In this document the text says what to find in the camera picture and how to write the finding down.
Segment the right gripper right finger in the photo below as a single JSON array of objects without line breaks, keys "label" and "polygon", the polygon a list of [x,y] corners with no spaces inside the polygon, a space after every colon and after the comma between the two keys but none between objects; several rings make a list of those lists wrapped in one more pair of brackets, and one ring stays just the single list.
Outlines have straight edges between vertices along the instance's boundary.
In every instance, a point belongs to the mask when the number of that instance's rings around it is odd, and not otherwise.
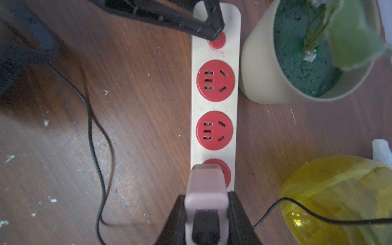
[{"label": "right gripper right finger", "polygon": [[228,192],[228,245],[262,245],[235,192]]}]

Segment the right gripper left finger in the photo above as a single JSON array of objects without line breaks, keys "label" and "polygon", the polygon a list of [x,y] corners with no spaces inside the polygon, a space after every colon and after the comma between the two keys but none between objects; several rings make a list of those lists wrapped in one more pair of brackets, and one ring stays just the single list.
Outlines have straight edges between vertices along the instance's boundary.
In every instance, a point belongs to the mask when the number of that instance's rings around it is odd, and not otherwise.
[{"label": "right gripper left finger", "polygon": [[179,195],[155,245],[185,245],[185,195]]}]

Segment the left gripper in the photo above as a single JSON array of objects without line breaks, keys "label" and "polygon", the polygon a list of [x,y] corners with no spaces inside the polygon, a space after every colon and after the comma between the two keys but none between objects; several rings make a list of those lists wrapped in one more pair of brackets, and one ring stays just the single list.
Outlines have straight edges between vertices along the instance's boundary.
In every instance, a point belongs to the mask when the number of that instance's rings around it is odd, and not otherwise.
[{"label": "left gripper", "polygon": [[188,33],[214,41],[225,24],[219,1],[202,1],[207,18],[204,21],[178,12],[157,1],[92,1],[103,11]]}]

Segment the pink USB plug adapter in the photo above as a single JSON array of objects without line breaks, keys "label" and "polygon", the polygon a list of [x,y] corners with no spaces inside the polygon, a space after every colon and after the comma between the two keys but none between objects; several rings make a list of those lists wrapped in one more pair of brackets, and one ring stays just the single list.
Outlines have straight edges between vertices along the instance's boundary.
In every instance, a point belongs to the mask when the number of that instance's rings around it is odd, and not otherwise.
[{"label": "pink USB plug adapter", "polygon": [[218,218],[204,224],[211,226],[213,222],[219,224],[218,245],[226,245],[229,238],[229,198],[222,168],[218,164],[196,164],[193,166],[184,207],[186,212],[185,241],[187,245],[195,245],[192,234],[195,226],[195,216],[198,212],[214,212]]}]

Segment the beige red power strip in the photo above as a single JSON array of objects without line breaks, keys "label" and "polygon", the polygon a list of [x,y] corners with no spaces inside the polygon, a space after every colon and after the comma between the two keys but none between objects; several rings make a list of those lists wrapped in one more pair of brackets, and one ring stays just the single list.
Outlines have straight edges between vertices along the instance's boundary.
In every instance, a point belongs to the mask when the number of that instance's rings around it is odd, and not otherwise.
[{"label": "beige red power strip", "polygon": [[241,13],[228,3],[214,40],[192,37],[191,165],[217,163],[228,191],[235,186]]}]

